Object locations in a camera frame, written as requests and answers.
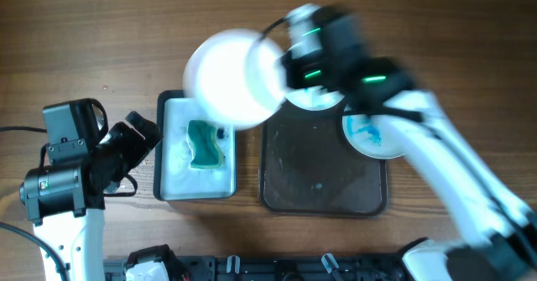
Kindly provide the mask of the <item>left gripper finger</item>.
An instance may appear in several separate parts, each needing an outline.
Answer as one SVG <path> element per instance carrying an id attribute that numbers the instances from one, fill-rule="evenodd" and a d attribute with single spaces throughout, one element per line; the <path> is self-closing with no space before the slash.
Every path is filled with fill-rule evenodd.
<path id="1" fill-rule="evenodd" d="M 105 138 L 109 131 L 107 113 L 104 107 L 100 103 L 93 103 L 92 109 L 96 116 L 96 124 L 98 127 L 98 137 Z"/>
<path id="2" fill-rule="evenodd" d="M 147 145 L 157 145 L 161 141 L 162 134 L 159 127 L 154 122 L 142 117 L 136 111 L 131 111 L 125 119 L 143 136 Z"/>

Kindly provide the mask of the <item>white plate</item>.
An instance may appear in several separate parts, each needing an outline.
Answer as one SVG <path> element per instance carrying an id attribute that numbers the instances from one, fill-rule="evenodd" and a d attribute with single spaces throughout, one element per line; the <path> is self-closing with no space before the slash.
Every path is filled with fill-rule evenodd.
<path id="1" fill-rule="evenodd" d="M 189 58 L 185 94 L 210 121 L 245 130 L 272 117 L 289 91 L 280 59 L 284 51 L 251 29 L 212 35 Z"/>
<path id="2" fill-rule="evenodd" d="M 343 116 L 341 127 L 347 142 L 360 154 L 385 160 L 404 155 L 397 142 L 366 115 Z"/>
<path id="3" fill-rule="evenodd" d="M 312 86 L 293 90 L 286 95 L 287 100 L 294 106 L 306 111 L 324 111 L 340 103 L 344 96 L 337 92 L 329 92 L 323 86 Z"/>

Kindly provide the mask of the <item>green and yellow sponge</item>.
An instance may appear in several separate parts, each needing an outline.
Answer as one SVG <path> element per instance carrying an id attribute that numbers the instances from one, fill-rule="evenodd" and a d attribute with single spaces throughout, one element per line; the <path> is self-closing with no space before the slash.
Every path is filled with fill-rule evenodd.
<path id="1" fill-rule="evenodd" d="M 192 152 L 193 169 L 217 169 L 223 154 L 216 141 L 217 128 L 202 120 L 191 120 L 187 127 L 187 142 Z"/>

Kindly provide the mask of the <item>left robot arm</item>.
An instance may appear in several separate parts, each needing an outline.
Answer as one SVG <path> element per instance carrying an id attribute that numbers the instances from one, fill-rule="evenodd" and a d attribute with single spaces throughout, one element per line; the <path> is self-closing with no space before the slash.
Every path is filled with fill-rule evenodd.
<path id="1" fill-rule="evenodd" d="M 48 164 L 31 169 L 19 194 L 41 248 L 48 280 L 103 280 L 102 239 L 107 197 L 160 142 L 158 126 L 130 112 L 108 125 L 91 98 L 43 110 Z"/>

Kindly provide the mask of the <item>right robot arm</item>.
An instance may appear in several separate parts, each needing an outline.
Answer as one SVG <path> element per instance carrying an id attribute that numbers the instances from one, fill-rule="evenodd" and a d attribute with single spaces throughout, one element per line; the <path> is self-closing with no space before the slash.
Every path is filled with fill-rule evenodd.
<path id="1" fill-rule="evenodd" d="M 431 91 L 388 58 L 293 58 L 282 65 L 291 88 L 340 92 L 355 113 L 395 139 L 444 203 L 458 242 L 423 241 L 404 252 L 416 280 L 516 280 L 536 268 L 536 214 L 488 168 Z"/>

